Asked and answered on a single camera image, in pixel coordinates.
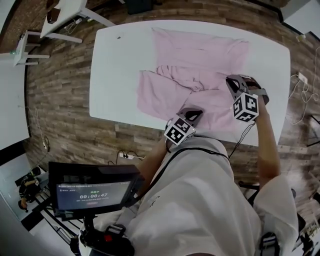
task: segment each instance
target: red button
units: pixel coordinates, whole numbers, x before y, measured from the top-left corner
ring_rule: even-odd
[[[111,241],[112,241],[112,236],[109,235],[109,234],[105,234],[105,235],[104,235],[104,240],[105,240],[106,242],[111,242]]]

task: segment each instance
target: person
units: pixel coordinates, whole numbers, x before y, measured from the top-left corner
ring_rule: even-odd
[[[35,197],[38,196],[43,190],[45,190],[45,187],[46,185],[48,185],[48,183],[48,172],[42,173],[35,177],[29,174],[24,176],[19,188],[19,195],[21,197],[21,200],[18,201],[19,208],[21,210],[25,210],[25,212],[27,213],[27,203],[32,203],[35,200]]]
[[[261,96],[258,108],[260,190],[253,207],[235,184],[228,157],[194,149],[172,159],[185,148],[203,148],[227,156],[218,140],[194,136],[171,146],[168,153],[162,138],[138,166],[145,179],[138,192],[141,195],[169,163],[127,225],[126,235],[135,255],[253,256],[268,232],[276,235],[280,255],[291,254],[299,235],[295,201],[287,179],[281,175],[277,144]]]

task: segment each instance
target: white shirt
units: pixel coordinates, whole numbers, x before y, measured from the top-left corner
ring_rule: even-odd
[[[158,172],[182,147],[227,155],[219,141],[193,137],[171,148]],[[287,180],[278,176],[269,181],[256,196],[254,207],[234,183],[226,158],[187,150],[146,194],[126,234],[136,256],[251,256],[263,231],[275,233],[281,254],[290,254],[298,238],[298,218]]]

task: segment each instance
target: monitor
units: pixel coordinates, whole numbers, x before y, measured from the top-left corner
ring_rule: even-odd
[[[134,165],[49,162],[54,215],[62,220],[118,211],[134,198],[143,181]]]

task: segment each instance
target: digital clock display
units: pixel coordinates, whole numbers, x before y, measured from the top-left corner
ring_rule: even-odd
[[[57,184],[59,210],[77,210],[118,205],[130,182],[104,184]]]

